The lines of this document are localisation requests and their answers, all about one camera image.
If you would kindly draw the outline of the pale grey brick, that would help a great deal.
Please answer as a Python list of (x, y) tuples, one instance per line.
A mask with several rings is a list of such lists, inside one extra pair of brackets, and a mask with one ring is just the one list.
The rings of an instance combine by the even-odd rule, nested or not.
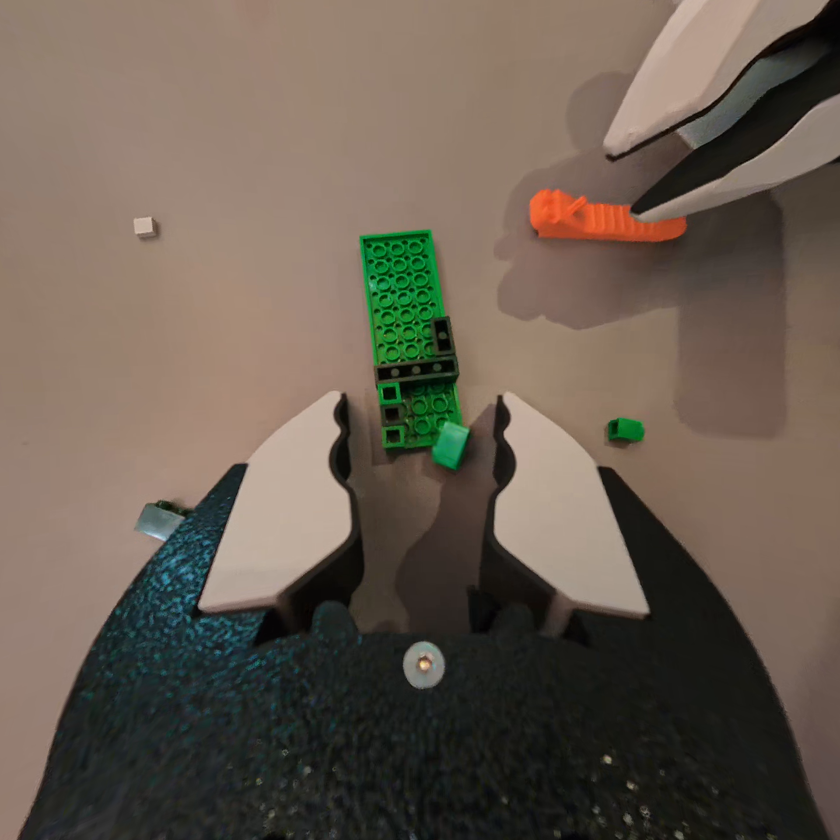
[(133, 530), (164, 542), (193, 512), (170, 500), (150, 502), (143, 506)]

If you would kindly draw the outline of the green building plate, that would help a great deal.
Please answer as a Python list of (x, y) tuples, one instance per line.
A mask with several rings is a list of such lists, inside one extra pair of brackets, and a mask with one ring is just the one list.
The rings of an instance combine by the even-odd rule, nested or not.
[[(436, 357), (430, 322), (448, 315), (431, 230), (361, 236), (360, 257), (382, 429), (374, 367)], [(385, 451), (431, 448), (446, 421), (461, 424), (456, 383), (400, 385), (406, 446)]]

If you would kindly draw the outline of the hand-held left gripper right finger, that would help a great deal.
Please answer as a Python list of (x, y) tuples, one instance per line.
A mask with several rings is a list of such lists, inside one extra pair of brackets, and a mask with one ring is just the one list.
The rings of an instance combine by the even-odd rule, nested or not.
[(650, 615), (598, 465), (559, 425), (511, 392), (498, 396), (496, 457), (480, 555), (480, 595), (526, 606), (560, 637), (575, 613)]

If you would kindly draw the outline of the light green slope brick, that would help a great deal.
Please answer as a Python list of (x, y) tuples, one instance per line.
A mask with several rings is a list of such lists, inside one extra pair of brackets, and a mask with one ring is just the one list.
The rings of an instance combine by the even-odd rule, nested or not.
[(458, 471), (466, 454), (470, 434), (466, 426), (444, 422), (432, 446), (433, 462), (450, 471)]

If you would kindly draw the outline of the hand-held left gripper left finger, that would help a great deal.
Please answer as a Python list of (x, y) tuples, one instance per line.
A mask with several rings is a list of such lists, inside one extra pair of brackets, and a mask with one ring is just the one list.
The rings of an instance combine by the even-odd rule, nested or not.
[(347, 396), (331, 391), (248, 459), (197, 608), (270, 611), (307, 631), (324, 602), (347, 606), (363, 578), (359, 506), (350, 486)]

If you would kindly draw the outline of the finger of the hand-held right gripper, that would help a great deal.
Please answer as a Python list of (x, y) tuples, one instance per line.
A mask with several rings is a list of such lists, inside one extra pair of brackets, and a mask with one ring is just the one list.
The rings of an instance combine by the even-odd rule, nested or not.
[(685, 1), (652, 44), (607, 131), (611, 160), (721, 100), (768, 48), (812, 24), (827, 1)]
[(677, 129), (688, 155), (631, 206), (661, 222), (760, 193), (838, 156), (838, 40), (758, 59), (717, 104)]

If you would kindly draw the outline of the long black brick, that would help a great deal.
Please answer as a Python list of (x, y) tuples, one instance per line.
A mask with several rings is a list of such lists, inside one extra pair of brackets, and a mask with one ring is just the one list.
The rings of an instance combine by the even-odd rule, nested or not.
[(459, 378), (459, 363), (455, 355), (439, 355), (425, 360), (380, 364), (374, 367), (378, 385), (424, 384), (429, 382), (451, 383)]

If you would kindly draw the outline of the orange brick separator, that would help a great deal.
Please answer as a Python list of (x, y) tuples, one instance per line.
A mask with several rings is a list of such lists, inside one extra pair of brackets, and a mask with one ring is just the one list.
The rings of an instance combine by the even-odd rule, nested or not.
[(684, 217), (644, 223), (629, 205), (590, 203), (560, 190), (541, 190), (529, 203), (530, 223), (540, 238), (595, 242), (658, 244), (687, 231)]

